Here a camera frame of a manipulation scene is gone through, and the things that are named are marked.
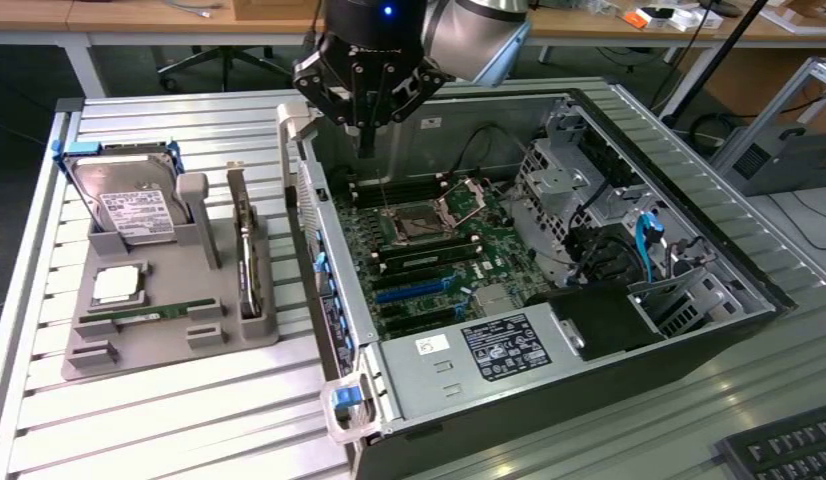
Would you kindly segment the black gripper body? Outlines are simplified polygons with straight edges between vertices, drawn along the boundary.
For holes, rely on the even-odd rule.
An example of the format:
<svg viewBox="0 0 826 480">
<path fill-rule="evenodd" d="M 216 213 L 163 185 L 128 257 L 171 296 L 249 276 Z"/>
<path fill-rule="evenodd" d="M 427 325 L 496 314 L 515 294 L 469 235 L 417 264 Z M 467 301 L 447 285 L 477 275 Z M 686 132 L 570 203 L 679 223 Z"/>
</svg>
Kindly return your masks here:
<svg viewBox="0 0 826 480">
<path fill-rule="evenodd" d="M 319 41 L 320 70 L 364 74 L 392 67 L 399 75 L 428 70 L 424 56 L 424 1 L 327 1 Z"/>
</svg>

